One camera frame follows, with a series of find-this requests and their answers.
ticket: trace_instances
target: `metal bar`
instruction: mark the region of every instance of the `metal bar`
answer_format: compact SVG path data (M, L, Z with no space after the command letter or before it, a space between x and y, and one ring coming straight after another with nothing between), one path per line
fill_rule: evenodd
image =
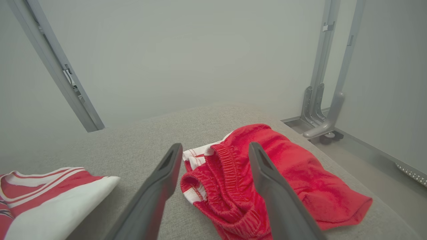
M298 116L298 117L290 117L290 118L283 119L283 120L280 120L280 121L281 121L281 122L283 122L283 123L287 123L287 122L292 122L292 121L295 121L295 120L298 120L298 119L301 119L301 116Z
M84 90L82 84L80 83L80 80L77 77L77 74L73 69L73 66L71 65L70 61L68 61L67 56L65 55L61 45L59 44L59 41L56 38L55 33L53 32L53 29L50 26L49 21L47 20L47 17L43 12L43 9L40 6L40 3L38 2L38 0L27 0L27 1L34 13L34 16L36 17L38 23L43 29L43 32L46 35L46 39L50 43L53 52L57 56L61 64L61 67L63 67L63 69L68 69L69 73L71 74L71 78L73 79L80 94L85 100L85 107L87 108L87 111L90 113L92 120L97 126L97 129L98 130L104 129L105 128L104 123L102 123L101 118L99 117L97 111L95 110L94 106L92 105L92 102L89 99L89 96L86 94L86 91Z
M305 138L311 139L318 137L320 135L326 134L330 131L333 131L335 127L336 120L338 119L339 112L341 111L342 103L344 102L344 94L339 93L338 96L334 96L334 101L330 106L330 111L326 120L313 129L305 131L302 135Z
M318 51L316 56L317 65L315 64L315 67L313 69L313 76L312 76L312 85L313 86L313 99L317 99L318 94L318 87L321 83L323 83L323 79L325 78L325 72L326 67L328 65L328 59L329 59L329 53L332 46L332 39L333 34L335 30L336 21L338 18L338 11L339 11L339 0L331 0L330 2L325 3L325 8L329 7L329 10L327 11L327 16L324 16L326 20L323 21L323 27L322 32L319 37L319 45L318 45ZM313 101L310 105L310 114L313 116L314 119L319 120L320 122L323 122L321 118L317 118L316 114L316 101Z
M359 32L365 1L366 0L357 0L356 2L356 9L354 11L353 22L351 23L350 34L348 37L349 44L345 49L344 58L342 60L341 70L339 72L338 82L335 87L335 92L332 98L332 104L330 106L328 117L323 122L323 124L304 132L303 136L306 138L315 138L317 136L323 135L325 133L333 131L335 127L336 120L338 119L339 112L341 111L344 102L344 94L342 93L342 88L344 86L345 77L347 76L347 71L350 65L351 55L353 54L357 33Z
M305 89L304 100L302 103L301 120L311 127L316 127L318 126L318 124L313 118L311 118L310 110L309 110L312 95L313 95L313 87L309 86Z
M359 32L360 22L362 21L363 8L366 0L357 0L354 10L353 21L351 23L350 34L348 36L347 47L345 48L344 57L342 59L341 70L339 71L338 81L336 83L334 97L342 91L345 77L347 76L348 67L350 66L351 55L353 54L356 37Z
M314 100L314 112L311 113L312 117L314 119L319 120L320 122L324 122L326 119L325 115L323 115L323 112L320 108L322 105L324 89L325 89L324 83L319 84L319 86L317 87L316 99Z
M330 107L322 109L322 114L327 115L327 113L325 113L325 112L329 112L329 109L330 109Z
M29 41L36 50L38 56L45 65L47 71L53 78L53 81L58 86L62 95L70 105L71 109L76 114L86 131L94 132L104 128L102 121L95 123L88 110L85 108L79 97L75 93L73 87L70 85L68 78L65 76L61 63L59 62L58 56L53 51L51 43L47 40L44 30L39 25L39 20L34 12L29 8L29 3L25 0L7 0L8 4L18 19L22 29L27 35Z

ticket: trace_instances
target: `gray floor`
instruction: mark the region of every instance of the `gray floor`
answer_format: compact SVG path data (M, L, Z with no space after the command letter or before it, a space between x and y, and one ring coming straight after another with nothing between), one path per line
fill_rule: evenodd
M300 120L286 123L298 133L310 129ZM313 144L398 213L420 236L427 239L427 188L401 172L389 159L345 138L322 145Z

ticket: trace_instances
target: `folded jersey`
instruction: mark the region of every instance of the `folded jersey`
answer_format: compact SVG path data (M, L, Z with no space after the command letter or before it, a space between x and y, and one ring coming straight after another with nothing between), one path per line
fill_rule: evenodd
M250 142L262 146L322 230L362 221L372 198L351 190L309 151L268 125L253 124L183 154L187 173L181 190L222 239L272 239L265 203L252 179Z
M0 175L0 240L67 238L119 180L83 167Z

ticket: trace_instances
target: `gray upholstery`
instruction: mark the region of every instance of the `gray upholstery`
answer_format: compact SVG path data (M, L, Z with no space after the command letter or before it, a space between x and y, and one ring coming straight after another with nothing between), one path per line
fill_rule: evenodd
M281 121L254 109L233 105L193 108L144 120L133 125L93 132L54 152L2 159L1 172L19 170L41 174L60 167L85 167L93 175L120 176L113 192L80 224L69 239L102 239L149 176L163 154L180 142L184 149L222 139L238 127L265 123L311 151L323 167L350 188L372 196L374 203L361 224L326 231L328 239L418 239L416 233L386 204L302 136ZM180 177L184 174L181 165ZM167 201L159 239L220 239L210 220L188 203L179 183Z

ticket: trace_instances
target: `white trim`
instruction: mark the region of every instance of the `white trim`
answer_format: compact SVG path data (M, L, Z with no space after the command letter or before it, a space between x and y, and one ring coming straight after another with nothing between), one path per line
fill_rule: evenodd
M226 138L228 138L230 136L231 133L233 133L233 132L230 132L229 134L227 134L221 141L217 141L215 143L206 144L204 146L200 146L197 148L193 148L193 149L189 149L187 151L184 151L182 153L182 160L183 161L190 161L191 169L192 170L196 169L196 167L201 166L202 164L204 164L206 162L204 156L198 157L198 158L196 158L196 156L198 156L198 155L212 156L215 151L213 149L211 149L211 146L214 144L222 143L223 141L225 141Z
M59 240L67 236L114 189L119 177L72 188L17 216L4 240Z
M61 182L63 182L63 181L64 181L65 179L67 179L68 177L70 177L70 176L72 176L72 175L74 175L74 174L76 174L76 173L78 173L78 172L81 172L81 171L86 171L86 170L85 170L85 169L80 169L80 170L72 171L72 172L70 172L69 174L66 174L65 176L63 176L62 178L60 178L60 179L59 179L58 181L56 181L55 183L53 183L53 184L51 184L50 186L48 186L47 188L45 188L43 191L40 191L40 192L38 192L37 194L32 195L32 196L30 196L30 197L27 197L27 198L25 198L25 199L23 199L23 200L20 200L20 201L18 201L18 202L14 202L14 203L8 204L8 206L9 206L9 208L13 208L13 207L19 206L19 205L21 205L21 204L23 204L23 203L26 203L26 202L28 202L28 201L30 201L30 200L32 200L32 199L34 199L34 198L36 198L36 197L40 196L41 194L43 194L43 193L45 193L45 192L49 191L50 189L54 188L56 185L60 184Z
M203 200L205 201L206 198L206 190L205 187L200 183L199 187L197 188L197 192L202 196ZM200 196L197 194L197 192L194 190L194 188L190 188L187 191L183 192L184 197L193 204L194 202L201 202L202 199L200 199Z
M60 169L57 169L55 171L52 171L52 172L46 173L46 174L30 174L30 175L25 175L25 174L22 174L22 173L20 173L18 171L13 171L13 172L16 173L16 175L21 176L21 177L43 177L43 176L47 176L47 175L50 175L50 174L53 174L53 173L56 173L56 172L59 172L59 171L62 171L62 170L71 169L71 168L72 167L61 167Z
M67 170L65 172L58 173L58 174L55 174L55 175L52 175L52 176L48 176L48 177L45 177L45 178L40 178L40 179L32 179L32 178L20 179L20 178L14 176L12 174L12 173L17 173L17 171L13 171L10 174L6 174L6 175L1 176L0 177L0 181L1 181L2 178L5 178L6 182L8 182L10 184L13 184L13 185L20 185L20 186L27 186L27 187L37 187L37 186L40 186L42 184L45 184L45 186L43 186L40 189L37 189L36 191L33 191L31 193L28 193L28 194L25 194L25 195L22 195L22 196L19 196L19 197L15 197L15 198L11 199L11 198L8 198L4 194L3 190L1 189L1 185L0 185L0 196L3 198L3 200L5 200L7 202L12 202L12 201L16 201L16 200L22 199L22 200L20 200L20 201L18 201L16 203L8 204L8 206L10 208L12 208L12 207L18 206L18 205L20 205L20 204L22 204L24 202L27 202L27 201L29 201L31 199L34 199L35 197L37 197L37 196L45 193L46 191L52 189L52 187L58 185L59 183L61 183L63 180L65 180L69 176L74 175L74 174L76 174L78 172L81 172L81 171L86 171L86 170L84 168L82 168L82 167L73 167L73 168L70 168L69 170ZM57 182L55 182L54 184L51 184L52 182L56 181L59 177L61 177L61 178ZM24 198L26 198L26 197L28 197L28 196L30 196L32 194L35 194L35 195L27 198L28 200L24 199Z

